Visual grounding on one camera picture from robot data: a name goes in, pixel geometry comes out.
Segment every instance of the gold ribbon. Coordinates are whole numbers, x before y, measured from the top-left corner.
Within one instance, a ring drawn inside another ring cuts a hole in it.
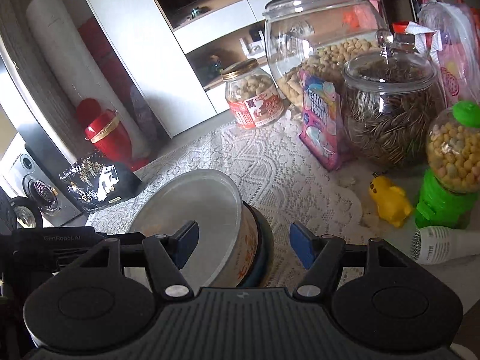
[[[109,123],[95,135],[90,142],[93,144],[107,137],[120,123],[120,115],[116,115]]]

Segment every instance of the small figurine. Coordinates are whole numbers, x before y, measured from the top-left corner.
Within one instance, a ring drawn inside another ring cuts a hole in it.
[[[371,181],[369,194],[377,203],[378,216],[395,227],[402,227],[413,212],[405,191],[385,176],[377,176]]]

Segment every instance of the red jar label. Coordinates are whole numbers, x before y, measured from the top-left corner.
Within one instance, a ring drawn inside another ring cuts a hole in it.
[[[245,101],[229,102],[237,123],[244,128],[266,125],[280,117],[283,103],[277,88],[273,84],[265,92]]]

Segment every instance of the lace tablecloth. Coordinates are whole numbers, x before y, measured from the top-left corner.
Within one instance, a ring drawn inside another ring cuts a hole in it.
[[[270,286],[291,288],[303,267],[289,246],[289,225],[300,221],[316,234],[330,233],[349,243],[371,237],[360,227],[362,207],[356,195],[339,187],[300,142],[299,119],[282,117],[258,130],[230,123],[191,144],[158,158],[137,172],[145,186],[135,198],[90,215],[87,226],[111,234],[128,231],[135,215],[162,185],[193,169],[226,173],[237,184],[243,200],[268,220],[274,235],[274,266]],[[345,271],[343,280],[361,274]]]

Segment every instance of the gold lid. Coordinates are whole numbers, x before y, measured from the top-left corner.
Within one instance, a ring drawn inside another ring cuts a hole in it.
[[[234,78],[237,78],[238,76],[241,76],[242,74],[252,71],[258,66],[258,62],[255,58],[250,58],[246,61],[234,63],[222,71],[222,79],[224,81],[230,81]]]

